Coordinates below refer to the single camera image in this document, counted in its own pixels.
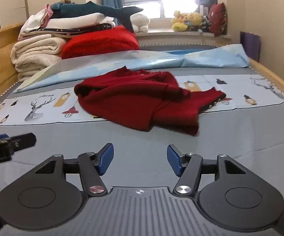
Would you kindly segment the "dark red knit sweater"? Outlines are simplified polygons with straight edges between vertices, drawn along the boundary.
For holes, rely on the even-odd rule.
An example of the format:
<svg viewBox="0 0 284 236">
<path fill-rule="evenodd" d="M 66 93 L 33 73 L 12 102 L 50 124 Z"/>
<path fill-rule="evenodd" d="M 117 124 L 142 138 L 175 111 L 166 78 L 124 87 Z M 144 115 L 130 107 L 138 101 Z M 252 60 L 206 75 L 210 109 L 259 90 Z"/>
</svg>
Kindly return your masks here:
<svg viewBox="0 0 284 236">
<path fill-rule="evenodd" d="M 127 67 L 87 78 L 74 92 L 83 110 L 93 116 L 139 131 L 158 126 L 189 135 L 198 132 L 198 115 L 226 96 L 215 88 L 181 88 L 168 71 Z"/>
</svg>

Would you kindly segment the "cream folded blanket stack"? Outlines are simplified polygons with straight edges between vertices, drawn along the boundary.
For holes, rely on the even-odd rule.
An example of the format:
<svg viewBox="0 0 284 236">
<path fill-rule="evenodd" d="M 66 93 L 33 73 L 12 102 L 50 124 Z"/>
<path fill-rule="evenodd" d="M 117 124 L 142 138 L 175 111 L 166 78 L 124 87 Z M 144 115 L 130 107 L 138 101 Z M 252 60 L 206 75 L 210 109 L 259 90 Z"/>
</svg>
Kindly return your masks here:
<svg viewBox="0 0 284 236">
<path fill-rule="evenodd" d="M 18 73 L 18 81 L 24 82 L 39 71 L 59 62 L 65 44 L 63 38 L 50 34 L 15 43 L 11 49 L 10 59 Z"/>
</svg>

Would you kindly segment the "light blue folded sheet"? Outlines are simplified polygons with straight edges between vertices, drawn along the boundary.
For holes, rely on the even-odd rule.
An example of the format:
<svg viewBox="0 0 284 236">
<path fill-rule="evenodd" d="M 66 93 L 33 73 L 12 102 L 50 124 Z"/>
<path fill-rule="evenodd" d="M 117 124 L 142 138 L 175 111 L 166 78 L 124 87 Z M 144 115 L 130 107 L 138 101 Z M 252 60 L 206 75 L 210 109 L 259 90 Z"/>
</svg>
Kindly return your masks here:
<svg viewBox="0 0 284 236">
<path fill-rule="evenodd" d="M 213 49 L 131 50 L 64 59 L 25 80 L 14 93 L 100 76 L 126 66 L 130 70 L 182 67 L 245 68 L 249 58 L 241 44 Z"/>
</svg>

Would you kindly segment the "bright red folded blanket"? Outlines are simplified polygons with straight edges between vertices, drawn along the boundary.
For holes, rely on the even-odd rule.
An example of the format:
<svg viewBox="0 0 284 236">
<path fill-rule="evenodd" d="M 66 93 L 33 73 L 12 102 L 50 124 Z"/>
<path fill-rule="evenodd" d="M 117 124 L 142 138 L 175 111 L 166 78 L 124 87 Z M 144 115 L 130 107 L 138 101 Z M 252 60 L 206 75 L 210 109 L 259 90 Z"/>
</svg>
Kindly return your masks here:
<svg viewBox="0 0 284 236">
<path fill-rule="evenodd" d="M 123 26 L 117 26 L 113 29 L 88 32 L 73 37 L 64 45 L 61 58 L 70 59 L 139 49 L 135 34 Z"/>
</svg>

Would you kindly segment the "white folded bedding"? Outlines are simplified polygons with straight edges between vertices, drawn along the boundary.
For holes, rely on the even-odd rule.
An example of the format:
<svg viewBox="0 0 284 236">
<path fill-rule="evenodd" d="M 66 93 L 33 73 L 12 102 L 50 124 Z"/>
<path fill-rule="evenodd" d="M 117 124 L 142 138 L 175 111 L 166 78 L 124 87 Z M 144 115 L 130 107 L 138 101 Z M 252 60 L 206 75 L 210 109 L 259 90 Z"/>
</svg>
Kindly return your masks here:
<svg viewBox="0 0 284 236">
<path fill-rule="evenodd" d="M 102 26 L 104 23 L 111 28 L 115 28 L 116 24 L 113 22 L 114 18 L 104 16 L 101 13 L 93 13 L 86 16 L 76 18 L 61 18 L 61 19 L 50 19 L 46 27 L 42 28 L 42 20 L 44 16 L 44 9 L 40 10 L 37 14 L 31 15 L 28 20 L 21 27 L 18 40 L 24 39 L 26 34 L 39 29 L 79 29 L 90 26 Z"/>
</svg>

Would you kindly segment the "purple box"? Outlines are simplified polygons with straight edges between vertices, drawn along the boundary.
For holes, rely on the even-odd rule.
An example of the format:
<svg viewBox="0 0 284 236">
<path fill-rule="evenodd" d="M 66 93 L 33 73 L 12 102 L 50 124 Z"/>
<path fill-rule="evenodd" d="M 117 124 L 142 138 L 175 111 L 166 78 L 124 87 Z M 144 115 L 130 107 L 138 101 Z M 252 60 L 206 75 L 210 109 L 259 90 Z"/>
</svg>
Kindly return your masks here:
<svg viewBox="0 0 284 236">
<path fill-rule="evenodd" d="M 247 56 L 258 62 L 261 50 L 260 36 L 250 32 L 241 31 L 240 43 L 242 44 Z"/>
</svg>

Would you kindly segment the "yellow plush toy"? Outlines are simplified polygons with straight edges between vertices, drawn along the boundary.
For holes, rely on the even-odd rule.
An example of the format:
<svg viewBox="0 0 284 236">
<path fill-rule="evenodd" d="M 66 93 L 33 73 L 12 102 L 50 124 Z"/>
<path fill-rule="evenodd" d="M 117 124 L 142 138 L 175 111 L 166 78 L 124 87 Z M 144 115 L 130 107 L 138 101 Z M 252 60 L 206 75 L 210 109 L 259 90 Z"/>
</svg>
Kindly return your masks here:
<svg viewBox="0 0 284 236">
<path fill-rule="evenodd" d="M 171 29 L 173 31 L 201 31 L 203 17 L 197 12 L 181 13 L 174 12 L 171 19 Z"/>
</svg>

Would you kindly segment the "pink cloth item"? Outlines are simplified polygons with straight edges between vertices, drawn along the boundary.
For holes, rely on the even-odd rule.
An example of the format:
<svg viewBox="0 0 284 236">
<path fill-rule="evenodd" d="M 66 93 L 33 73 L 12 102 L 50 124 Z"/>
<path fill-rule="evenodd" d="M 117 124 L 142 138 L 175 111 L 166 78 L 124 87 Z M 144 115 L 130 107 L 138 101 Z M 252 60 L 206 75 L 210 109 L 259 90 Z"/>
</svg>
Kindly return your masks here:
<svg viewBox="0 0 284 236">
<path fill-rule="evenodd" d="M 43 20 L 41 24 L 42 28 L 47 26 L 48 21 L 50 20 L 52 15 L 53 15 L 53 10 L 51 9 L 51 6 L 49 4 L 46 4 L 44 8 L 44 16 L 43 16 Z"/>
</svg>

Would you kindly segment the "white plush toy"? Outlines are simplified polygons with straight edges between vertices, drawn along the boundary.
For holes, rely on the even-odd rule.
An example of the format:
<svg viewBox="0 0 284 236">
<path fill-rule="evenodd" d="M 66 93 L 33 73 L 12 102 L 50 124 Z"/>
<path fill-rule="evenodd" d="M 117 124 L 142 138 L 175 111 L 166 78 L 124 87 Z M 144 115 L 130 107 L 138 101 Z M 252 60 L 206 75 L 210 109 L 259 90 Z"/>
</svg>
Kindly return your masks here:
<svg viewBox="0 0 284 236">
<path fill-rule="evenodd" d="M 150 24 L 150 19 L 141 14 L 136 13 L 134 15 L 130 16 L 133 32 L 139 33 L 139 32 L 148 32 L 148 25 Z"/>
</svg>

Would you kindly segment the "dark red cushion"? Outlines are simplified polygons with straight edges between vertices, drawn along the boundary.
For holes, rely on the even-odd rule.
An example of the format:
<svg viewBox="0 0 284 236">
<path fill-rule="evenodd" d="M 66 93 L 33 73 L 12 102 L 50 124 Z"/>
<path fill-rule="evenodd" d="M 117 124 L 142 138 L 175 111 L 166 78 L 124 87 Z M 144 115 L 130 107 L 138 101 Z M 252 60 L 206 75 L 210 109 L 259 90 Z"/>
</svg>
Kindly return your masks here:
<svg viewBox="0 0 284 236">
<path fill-rule="evenodd" d="M 210 22 L 209 31 L 213 33 L 215 37 L 221 36 L 227 25 L 227 12 L 225 4 L 213 4 L 208 18 Z"/>
</svg>

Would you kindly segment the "teal shark plush toy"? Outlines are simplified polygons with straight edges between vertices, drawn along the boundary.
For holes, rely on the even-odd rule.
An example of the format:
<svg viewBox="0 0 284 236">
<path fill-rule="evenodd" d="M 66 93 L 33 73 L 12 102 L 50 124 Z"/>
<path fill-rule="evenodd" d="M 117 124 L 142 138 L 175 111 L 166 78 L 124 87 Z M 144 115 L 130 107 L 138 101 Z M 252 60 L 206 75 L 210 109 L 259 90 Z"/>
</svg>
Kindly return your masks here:
<svg viewBox="0 0 284 236">
<path fill-rule="evenodd" d="M 105 5 L 98 5 L 91 1 L 85 4 L 63 4 L 58 2 L 52 4 L 50 8 L 53 11 L 51 18 L 54 19 L 76 18 L 93 13 L 101 13 L 104 16 L 116 18 L 119 23 L 130 32 L 133 32 L 133 27 L 130 19 L 131 15 L 143 11 L 142 8 L 136 6 L 114 8 Z"/>
</svg>

